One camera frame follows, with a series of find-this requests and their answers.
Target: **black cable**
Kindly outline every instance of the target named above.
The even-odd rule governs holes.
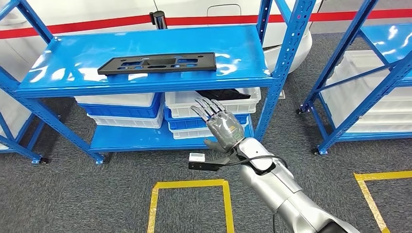
[[[244,163],[248,163],[248,162],[250,162],[254,159],[263,159],[263,158],[276,158],[276,159],[280,160],[286,168],[288,168],[288,164],[286,163],[286,161],[282,157],[277,156],[277,155],[260,155],[260,156],[256,156],[256,157],[253,157],[253,158],[248,158],[248,159],[245,159],[245,160],[242,160],[242,161],[225,164],[224,166],[234,166],[234,165],[244,164]]]

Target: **white plastic bin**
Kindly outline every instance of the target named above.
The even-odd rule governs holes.
[[[346,51],[342,62],[335,67],[326,85],[382,65],[383,63],[371,50]],[[329,107],[335,125],[340,125],[388,74],[388,70],[383,70],[322,91],[322,97]],[[397,87],[361,116],[356,126],[353,126],[349,132],[355,128],[357,132],[361,130],[371,132],[372,126],[358,127],[359,124],[375,124],[376,132],[382,132],[384,129],[399,132],[405,128],[395,125],[405,121],[412,121],[412,87]]]
[[[154,93],[139,93],[100,96],[75,96],[74,98],[78,103],[150,107],[150,105],[152,105],[154,96]]]
[[[322,93],[322,97],[331,112],[335,127],[338,127],[351,113],[345,102],[339,102],[340,90]],[[383,132],[412,132],[412,112],[366,113],[349,129],[348,133],[383,133]]]
[[[161,102],[156,118],[136,118],[136,117],[120,117],[120,116],[90,116],[98,125],[136,127],[136,128],[152,128],[159,129],[162,126],[164,101]]]
[[[246,124],[242,125],[245,128],[249,124],[249,120]],[[197,137],[212,137],[213,134],[210,132],[209,128],[197,128],[197,129],[187,129],[187,130],[171,130],[174,139],[187,139],[187,138],[197,138]]]
[[[223,100],[220,103],[233,114],[247,114],[256,112],[256,104],[261,99],[260,88],[237,88],[241,93],[249,94],[250,99],[246,100]],[[201,97],[196,91],[166,92],[166,106],[171,110],[173,118],[198,117],[190,109],[192,105],[199,106],[194,101],[196,97]]]
[[[348,133],[388,133],[388,132],[412,132],[412,122],[369,122],[358,121],[348,131]]]

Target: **robot finger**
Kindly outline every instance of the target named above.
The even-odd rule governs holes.
[[[213,102],[216,106],[218,106],[218,108],[219,108],[220,111],[222,111],[222,112],[226,111],[226,109],[224,108],[224,106],[223,106],[219,101],[217,101],[217,100],[212,100],[212,102]]]
[[[191,106],[190,107],[197,115],[200,116],[200,118],[204,121],[207,122],[209,120],[209,118],[207,117],[207,115],[205,114],[204,111],[202,111],[200,108],[196,107],[196,106]]]
[[[212,109],[209,107],[209,105],[201,98],[194,98],[194,101],[196,101],[200,106],[203,108],[203,110],[211,117],[215,115],[215,113],[212,111]]]
[[[212,101],[210,101],[208,98],[203,97],[202,98],[204,102],[206,102],[209,107],[212,109],[213,112],[218,113],[220,112],[219,108],[217,105],[215,105],[215,103],[213,103]]]

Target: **red stripe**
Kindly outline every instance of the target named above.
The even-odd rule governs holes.
[[[321,21],[342,21],[352,20],[356,11],[347,12],[322,12],[313,13],[310,17],[312,22]],[[369,15],[369,19],[378,18],[406,18],[412,17],[412,9],[392,9],[392,10],[375,10]],[[171,17],[167,18],[167,24],[170,26],[182,25],[212,25],[212,24],[237,24],[237,23],[256,23],[257,16],[215,16],[215,17]],[[149,15],[111,18],[103,20],[93,20],[78,23],[66,23],[48,26],[51,33],[69,33],[86,31],[93,29],[120,27],[141,23],[150,23]],[[281,15],[271,15],[269,22],[283,22]],[[21,28],[0,31],[0,39],[26,37],[37,35],[33,28]]]

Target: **blue rack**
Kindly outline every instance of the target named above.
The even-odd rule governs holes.
[[[36,143],[41,133],[41,130],[43,129],[43,126],[44,126],[43,121],[41,121],[39,125],[36,127],[36,130],[33,133],[32,138],[30,139],[28,145],[26,147],[20,145],[20,141],[23,138],[24,134],[26,133],[27,128],[29,128],[30,123],[33,121],[34,117],[35,117],[34,114],[31,114],[29,116],[29,118],[26,120],[24,125],[21,127],[17,136],[14,138],[6,121],[3,118],[3,115],[0,113],[0,127],[3,129],[4,134],[6,135],[6,137],[0,135],[0,143],[8,147],[8,149],[6,150],[0,150],[0,153],[19,153],[31,159],[32,164],[40,163],[42,156],[32,152],[31,150],[34,144]]]
[[[278,2],[288,27],[276,67],[270,73],[265,65],[262,43],[272,0],[262,0],[257,25],[67,36],[52,36],[26,0],[11,0],[1,9],[0,19],[17,7],[48,46],[22,83],[0,78],[0,88],[81,148],[97,164],[103,163],[104,157],[98,152],[104,151],[206,147],[201,138],[173,139],[166,121],[157,130],[97,126],[89,145],[35,98],[268,87],[256,131],[252,124],[245,129],[248,136],[261,140],[315,4],[315,1],[297,0],[289,13],[289,9],[284,9],[287,7],[284,0]],[[97,74],[102,64],[116,56],[190,52],[215,52],[216,72]],[[65,71],[63,76],[52,79],[51,75],[61,69]],[[6,71],[3,76],[11,77]]]
[[[319,127],[323,142],[321,142],[317,148],[313,149],[312,152],[315,154],[327,154],[327,149],[336,142],[412,137],[412,132],[346,133],[346,131],[357,122],[359,117],[369,111],[382,97],[389,94],[394,88],[412,86],[412,43],[409,39],[412,33],[412,24],[362,26],[377,2],[378,0],[364,1],[335,52],[326,64],[319,79],[316,81],[303,104],[297,110],[298,114],[312,112]],[[366,41],[384,65],[325,86],[326,80],[331,75],[340,57],[357,36]],[[389,75],[385,77],[339,126],[335,127],[331,120],[331,113],[328,106],[322,98],[321,91],[384,69],[390,70]],[[330,133],[326,131],[317,109],[313,104],[316,100],[321,102],[329,123],[332,125],[333,129]]]

